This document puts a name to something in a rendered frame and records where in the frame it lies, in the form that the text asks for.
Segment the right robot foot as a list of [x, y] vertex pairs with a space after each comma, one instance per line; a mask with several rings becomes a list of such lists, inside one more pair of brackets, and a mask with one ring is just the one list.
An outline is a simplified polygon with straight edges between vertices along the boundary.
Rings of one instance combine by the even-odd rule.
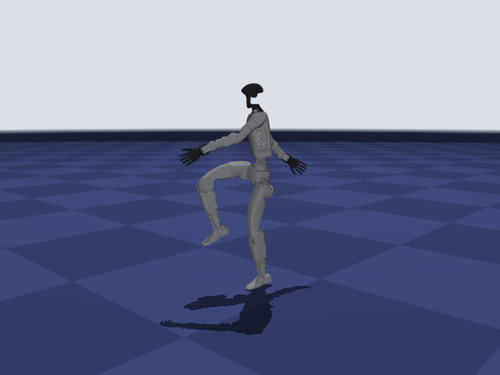
[[[216, 228], [217, 229], [217, 228]], [[219, 228], [220, 229], [220, 228]], [[202, 242], [203, 246], [210, 245], [213, 242], [217, 241], [220, 239], [222, 236], [225, 236], [229, 234], [230, 231], [227, 227], [221, 226], [221, 230], [218, 230], [215, 232], [214, 230], [211, 232], [211, 234]]]

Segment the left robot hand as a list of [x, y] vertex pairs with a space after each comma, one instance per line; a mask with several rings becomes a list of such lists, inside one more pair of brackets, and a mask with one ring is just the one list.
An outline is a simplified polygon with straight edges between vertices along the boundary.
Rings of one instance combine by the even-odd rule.
[[183, 149], [182, 149], [183, 151], [189, 151], [189, 152], [188, 152], [188, 153], [185, 153], [185, 154], [183, 154], [183, 155], [180, 155], [180, 157], [185, 156], [185, 155], [188, 155], [188, 156], [186, 156], [186, 157], [182, 158], [182, 159], [181, 159], [181, 161], [182, 161], [182, 160], [185, 160], [185, 159], [187, 159], [187, 158], [190, 158], [190, 159], [187, 159], [186, 161], [184, 161], [184, 162], [183, 162], [183, 164], [184, 164], [184, 163], [187, 163], [187, 162], [188, 162], [188, 161], [190, 161], [190, 160], [192, 160], [192, 161], [190, 161], [188, 164], [186, 164], [186, 165], [185, 165], [185, 166], [188, 166], [188, 165], [192, 164], [193, 162], [195, 162], [196, 160], [198, 160], [198, 159], [199, 159], [199, 157], [200, 157], [200, 155], [204, 156], [204, 155], [206, 155], [206, 154], [210, 153], [210, 152], [207, 152], [207, 153], [205, 153], [205, 154], [203, 154], [203, 153], [202, 153], [201, 147], [203, 147], [203, 146], [205, 146], [205, 145], [207, 145], [207, 144], [204, 144], [204, 145], [202, 145], [202, 146], [198, 147], [198, 149], [196, 149], [196, 148], [194, 148], [194, 149], [192, 149], [192, 148], [183, 148]]

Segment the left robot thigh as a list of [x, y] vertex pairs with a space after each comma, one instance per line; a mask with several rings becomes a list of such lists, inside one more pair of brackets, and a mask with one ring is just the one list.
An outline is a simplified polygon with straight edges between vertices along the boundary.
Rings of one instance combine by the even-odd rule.
[[263, 213], [265, 210], [265, 200], [264, 198], [269, 198], [273, 194], [273, 186], [270, 185], [269, 181], [266, 178], [261, 178], [260, 182], [255, 184], [249, 202], [248, 202], [248, 210], [247, 210], [247, 228], [248, 228], [248, 236], [252, 239], [259, 229], [259, 224], [263, 217]]

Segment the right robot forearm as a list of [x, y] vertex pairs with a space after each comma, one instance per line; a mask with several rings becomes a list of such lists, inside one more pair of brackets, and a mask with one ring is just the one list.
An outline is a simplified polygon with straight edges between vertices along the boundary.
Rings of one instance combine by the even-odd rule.
[[279, 147], [278, 143], [274, 139], [273, 139], [273, 144], [271, 146], [272, 146], [273, 153], [278, 158], [283, 159], [286, 162], [289, 160], [290, 156], [287, 155], [287, 154], [285, 154], [285, 152], [281, 150], [281, 148]]

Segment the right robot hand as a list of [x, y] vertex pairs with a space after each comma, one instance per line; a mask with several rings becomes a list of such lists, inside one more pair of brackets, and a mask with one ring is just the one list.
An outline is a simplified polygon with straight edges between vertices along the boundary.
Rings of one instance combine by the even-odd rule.
[[[287, 153], [285, 153], [285, 154], [287, 154]], [[289, 155], [289, 154], [287, 154], [287, 155]], [[290, 156], [290, 155], [289, 155], [289, 156]], [[283, 160], [283, 159], [282, 159], [282, 160]], [[284, 161], [284, 160], [283, 160], [283, 161]], [[286, 162], [286, 161], [284, 161], [284, 162]], [[291, 169], [291, 171], [292, 171], [292, 173], [293, 173], [293, 174], [296, 174], [296, 173], [295, 173], [295, 171], [294, 171], [293, 169], [297, 170], [300, 174], [302, 174], [302, 173], [301, 173], [301, 172], [300, 172], [297, 168], [299, 168], [301, 171], [305, 172], [303, 169], [301, 169], [301, 168], [300, 168], [300, 167], [302, 167], [302, 168], [306, 169], [306, 168], [305, 168], [304, 166], [302, 166], [301, 164], [303, 164], [303, 165], [307, 166], [306, 164], [304, 164], [303, 162], [299, 161], [298, 159], [294, 159], [294, 158], [292, 159], [292, 158], [291, 158], [291, 156], [290, 156], [289, 160], [288, 160], [286, 163], [288, 163], [288, 165], [290, 166], [290, 169]], [[299, 164], [299, 163], [301, 163], [301, 164]], [[299, 165], [300, 167], [299, 167], [298, 165]], [[297, 168], [296, 168], [296, 167], [297, 167]], [[293, 169], [292, 169], [292, 168], [293, 168]]]

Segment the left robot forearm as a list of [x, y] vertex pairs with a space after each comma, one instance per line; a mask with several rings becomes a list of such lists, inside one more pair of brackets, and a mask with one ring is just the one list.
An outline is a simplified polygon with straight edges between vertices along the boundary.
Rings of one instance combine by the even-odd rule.
[[226, 137], [222, 137], [220, 139], [216, 139], [216, 141], [210, 141], [207, 145], [201, 147], [202, 153], [205, 154], [216, 148], [228, 148], [229, 145], [232, 145], [238, 140], [238, 135], [235, 133], [229, 134]]

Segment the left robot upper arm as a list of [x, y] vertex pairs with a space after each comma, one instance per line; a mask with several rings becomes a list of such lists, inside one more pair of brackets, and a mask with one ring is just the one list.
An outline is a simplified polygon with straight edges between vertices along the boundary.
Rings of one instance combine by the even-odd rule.
[[260, 113], [254, 114], [250, 118], [250, 120], [241, 128], [239, 134], [235, 133], [238, 135], [238, 140], [235, 143], [233, 143], [233, 145], [237, 145], [240, 142], [242, 142], [255, 129], [260, 128], [265, 123], [265, 121], [266, 121], [265, 117]]

